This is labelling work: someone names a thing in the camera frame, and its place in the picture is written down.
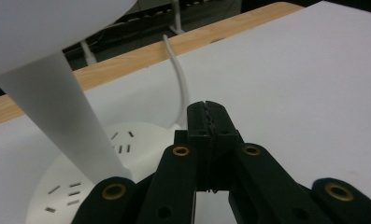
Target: black plastic part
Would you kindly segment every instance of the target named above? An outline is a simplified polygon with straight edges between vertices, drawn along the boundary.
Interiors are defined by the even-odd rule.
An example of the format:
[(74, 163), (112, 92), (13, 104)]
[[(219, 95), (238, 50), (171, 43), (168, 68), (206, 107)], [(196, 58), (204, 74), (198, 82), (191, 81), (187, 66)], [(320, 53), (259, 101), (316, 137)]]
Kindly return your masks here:
[(235, 181), (229, 191), (229, 204), (235, 216), (237, 224), (258, 223), (258, 212), (255, 205), (250, 200), (247, 192), (241, 186), (239, 180)]
[(346, 182), (316, 180), (311, 196), (335, 223), (371, 223), (371, 200)]
[[(125, 186), (124, 194), (116, 200), (107, 200), (102, 192), (107, 186), (121, 184)], [(129, 223), (127, 218), (131, 213), (127, 210), (129, 203), (136, 191), (136, 185), (133, 181), (121, 178), (111, 177), (97, 184), (89, 196), (80, 206), (72, 224), (84, 223)]]
[(196, 150), (187, 145), (173, 145), (164, 151), (137, 224), (193, 223), (196, 161)]
[(188, 106), (188, 141), (198, 150), (197, 190), (229, 190), (233, 177), (230, 158), (242, 138), (225, 107), (214, 102)]
[[(190, 105), (188, 127), (176, 131), (154, 175), (136, 185), (119, 177), (102, 181), (73, 223), (189, 224), (195, 192), (210, 189), (229, 190), (241, 224), (371, 223), (371, 200), (359, 190), (332, 178), (316, 181), (312, 190), (297, 184), (266, 149), (243, 143), (222, 105)], [(125, 194), (105, 199), (102, 191), (117, 183)]]
[(209, 172), (213, 138), (210, 134), (210, 120), (203, 102), (188, 106), (188, 145), (197, 148), (197, 190), (209, 190)]
[(240, 145), (234, 165), (258, 223), (333, 223), (263, 147)]

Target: wooden table edge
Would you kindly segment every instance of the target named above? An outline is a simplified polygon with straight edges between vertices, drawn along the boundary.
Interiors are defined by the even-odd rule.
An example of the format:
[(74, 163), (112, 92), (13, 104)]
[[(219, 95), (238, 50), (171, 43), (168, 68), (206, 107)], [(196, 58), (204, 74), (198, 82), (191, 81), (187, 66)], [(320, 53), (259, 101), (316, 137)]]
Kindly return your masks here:
[[(290, 3), (273, 3), (223, 21), (200, 27), (185, 34), (171, 37), (170, 42), (176, 54), (186, 53), (292, 14), (300, 9), (302, 7)], [(86, 91), (116, 78), (162, 62), (168, 59), (168, 57), (163, 42), (158, 42), (81, 68), (74, 71), (74, 74), (82, 89)], [(22, 110), (10, 97), (7, 95), (0, 96), (0, 123), (15, 119), (23, 114)]]

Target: white power strip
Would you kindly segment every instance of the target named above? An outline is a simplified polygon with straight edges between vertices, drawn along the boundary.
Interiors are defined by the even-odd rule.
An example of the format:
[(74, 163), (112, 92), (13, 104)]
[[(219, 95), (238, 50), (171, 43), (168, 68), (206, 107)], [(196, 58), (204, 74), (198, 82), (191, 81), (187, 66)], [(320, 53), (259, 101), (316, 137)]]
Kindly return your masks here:
[[(112, 150), (131, 172), (134, 182), (156, 171), (164, 150), (173, 144), (174, 133), (154, 124), (130, 122), (106, 128)], [(39, 181), (31, 199), (27, 224), (71, 223), (94, 184), (61, 155)]]

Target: power cord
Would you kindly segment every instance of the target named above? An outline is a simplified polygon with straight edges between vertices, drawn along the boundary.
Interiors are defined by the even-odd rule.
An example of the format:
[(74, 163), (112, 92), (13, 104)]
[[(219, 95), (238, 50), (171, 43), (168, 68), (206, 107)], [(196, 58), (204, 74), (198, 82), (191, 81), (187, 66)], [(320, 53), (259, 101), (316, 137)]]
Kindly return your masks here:
[(167, 49), (168, 54), (170, 55), (170, 61), (174, 66), (174, 69), (176, 70), (180, 92), (181, 92), (181, 111), (179, 113), (179, 116), (177, 118), (177, 121), (171, 126), (170, 130), (176, 130), (180, 129), (181, 125), (185, 123), (186, 120), (186, 107), (190, 103), (189, 101), (189, 92), (188, 87), (185, 80), (185, 75), (182, 70), (181, 65), (179, 64), (178, 58), (176, 54), (174, 53), (173, 49), (171, 48), (170, 41), (167, 38), (167, 35), (163, 35), (163, 41), (165, 44), (165, 47)]

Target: white table surface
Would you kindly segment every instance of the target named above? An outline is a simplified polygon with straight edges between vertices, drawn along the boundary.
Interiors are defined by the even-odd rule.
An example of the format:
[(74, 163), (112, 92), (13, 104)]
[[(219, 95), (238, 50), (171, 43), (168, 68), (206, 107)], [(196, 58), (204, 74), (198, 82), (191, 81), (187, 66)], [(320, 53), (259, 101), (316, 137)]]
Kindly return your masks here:
[[(268, 149), (297, 182), (311, 187), (330, 176), (371, 198), (371, 13), (321, 2), (178, 58), (191, 102), (224, 105), (245, 141)], [(87, 96), (103, 125), (169, 127), (180, 107), (169, 61)], [(0, 124), (0, 223), (25, 221), (38, 179), (58, 156), (25, 116)]]

